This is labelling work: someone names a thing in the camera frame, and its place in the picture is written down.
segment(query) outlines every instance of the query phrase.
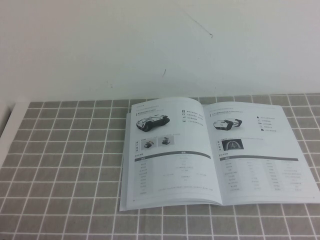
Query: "table surface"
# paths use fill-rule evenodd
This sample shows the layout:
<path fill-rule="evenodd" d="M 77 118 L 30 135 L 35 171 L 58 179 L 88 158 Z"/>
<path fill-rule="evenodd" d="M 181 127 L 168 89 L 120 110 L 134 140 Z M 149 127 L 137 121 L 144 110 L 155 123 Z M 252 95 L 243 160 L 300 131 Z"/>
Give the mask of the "table surface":
<path fill-rule="evenodd" d="M 283 106 L 320 187 L 320 94 L 194 99 Z M 119 212 L 125 117 L 144 101 L 30 103 L 0 169 L 0 239 L 320 240 L 320 204 Z"/>

